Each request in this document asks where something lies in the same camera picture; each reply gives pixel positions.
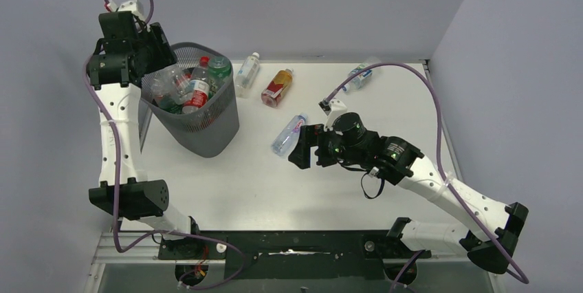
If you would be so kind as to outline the green label clear bottle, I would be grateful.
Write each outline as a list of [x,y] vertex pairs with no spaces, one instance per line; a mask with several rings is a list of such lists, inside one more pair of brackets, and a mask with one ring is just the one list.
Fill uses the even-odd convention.
[[173,114],[182,114],[184,102],[174,82],[156,79],[151,86],[151,92],[160,109]]

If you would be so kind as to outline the green tinted bottle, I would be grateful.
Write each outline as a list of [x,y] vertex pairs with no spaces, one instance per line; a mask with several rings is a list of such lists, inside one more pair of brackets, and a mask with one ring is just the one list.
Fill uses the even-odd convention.
[[214,56],[208,61],[208,74],[211,79],[210,90],[217,94],[231,74],[231,62],[225,56]]

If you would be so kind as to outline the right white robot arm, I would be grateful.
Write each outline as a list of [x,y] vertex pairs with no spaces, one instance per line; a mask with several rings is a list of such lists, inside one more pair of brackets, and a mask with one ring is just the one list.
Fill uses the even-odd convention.
[[300,169],[317,157],[321,167],[338,164],[364,171],[386,184],[415,193],[455,218],[457,224],[427,224],[409,217],[395,220],[387,248],[402,257],[409,251],[439,251],[465,255],[479,268],[504,274],[525,225],[528,208],[486,197],[452,176],[441,176],[419,148],[397,136],[380,136],[364,127],[360,116],[348,112],[330,129],[323,124],[298,128],[298,142],[288,160]]

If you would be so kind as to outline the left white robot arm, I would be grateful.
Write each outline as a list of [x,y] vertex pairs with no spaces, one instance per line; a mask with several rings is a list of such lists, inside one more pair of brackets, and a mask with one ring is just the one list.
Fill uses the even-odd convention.
[[158,23],[129,11],[98,17],[103,33],[85,65],[86,87],[98,106],[102,160],[89,200],[115,220],[140,221],[167,240],[194,234],[197,225],[171,203],[163,179],[150,179],[142,161],[139,107],[142,79],[176,63]]

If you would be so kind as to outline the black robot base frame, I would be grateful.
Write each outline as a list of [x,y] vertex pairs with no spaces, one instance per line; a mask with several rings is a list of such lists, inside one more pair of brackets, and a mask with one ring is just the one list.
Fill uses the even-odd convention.
[[204,231],[203,239],[162,240],[158,258],[186,271],[224,266],[223,276],[250,279],[382,280],[389,260],[414,254],[387,230]]

